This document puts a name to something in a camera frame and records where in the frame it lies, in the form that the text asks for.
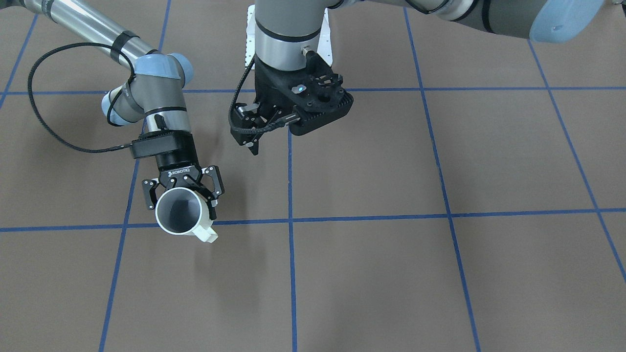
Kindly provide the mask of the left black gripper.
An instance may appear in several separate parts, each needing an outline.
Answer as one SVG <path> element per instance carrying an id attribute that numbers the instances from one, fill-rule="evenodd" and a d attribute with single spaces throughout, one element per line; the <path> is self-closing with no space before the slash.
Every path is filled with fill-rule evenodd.
<path id="1" fill-rule="evenodd" d="M 248 74 L 255 71 L 256 97 L 252 104 L 238 103 L 237 98 Z M 292 111 L 288 97 L 290 75 L 295 70 L 282 70 L 264 62 L 250 62 L 233 97 L 233 138 L 247 145 L 253 155 L 259 154 L 260 137 L 272 130 L 288 127 L 299 117 Z"/>

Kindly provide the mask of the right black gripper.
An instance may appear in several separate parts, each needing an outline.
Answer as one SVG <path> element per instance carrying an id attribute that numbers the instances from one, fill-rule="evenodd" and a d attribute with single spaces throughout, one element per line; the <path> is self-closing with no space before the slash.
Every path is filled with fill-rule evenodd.
<path id="1" fill-rule="evenodd" d="M 142 181 L 143 197 L 148 210 L 156 209 L 159 187 L 165 187 L 166 190 L 185 187 L 199 190 L 208 206 L 210 220 L 217 219 L 218 200 L 225 192 L 219 167 L 210 165 L 201 169 L 194 149 L 178 149 L 157 154 L 155 160 L 159 176 L 157 179 Z"/>

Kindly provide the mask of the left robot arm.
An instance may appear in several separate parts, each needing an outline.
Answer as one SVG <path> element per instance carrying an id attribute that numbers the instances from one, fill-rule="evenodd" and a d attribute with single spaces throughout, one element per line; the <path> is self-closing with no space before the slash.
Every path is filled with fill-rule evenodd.
<path id="1" fill-rule="evenodd" d="M 423 18 L 537 43 L 564 43 L 592 22 L 603 0 L 256 0 L 248 26 L 252 56 L 246 63 L 229 107 L 230 133 L 236 143 L 259 153 L 260 138 L 286 127 L 302 136 L 346 116 L 353 96 L 321 48 L 325 18 L 341 24 L 339 36 L 355 34 L 360 44 L 374 45 L 387 34 L 383 20 L 367 14 L 349 16 L 354 7 L 402 8 Z M 255 98 L 237 102 L 241 86 L 253 72 Z"/>

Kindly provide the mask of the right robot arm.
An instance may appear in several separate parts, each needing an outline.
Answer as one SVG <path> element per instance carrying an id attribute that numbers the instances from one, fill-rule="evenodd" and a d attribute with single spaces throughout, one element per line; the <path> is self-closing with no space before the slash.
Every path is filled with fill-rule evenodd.
<path id="1" fill-rule="evenodd" d="M 189 60 L 182 54 L 162 53 L 84 0 L 7 0 L 3 5 L 41 15 L 80 38 L 78 43 L 43 54 L 28 74 L 27 96 L 34 116 L 45 131 L 64 146 L 83 153 L 127 149 L 134 159 L 154 157 L 159 175 L 147 180 L 144 190 L 147 207 L 156 210 L 165 202 L 165 196 L 158 198 L 155 194 L 158 186 L 165 188 L 166 195 L 179 189 L 190 190 L 201 197 L 209 218 L 215 220 L 215 208 L 224 187 L 219 168 L 215 165 L 202 168 L 198 160 L 183 97 L 183 88 L 194 76 Z M 47 58 L 79 47 L 95 47 L 127 70 L 127 79 L 105 94 L 101 109 L 111 126 L 145 122 L 146 130 L 136 140 L 104 149 L 86 149 L 65 140 L 45 122 L 34 100 L 34 74 Z"/>

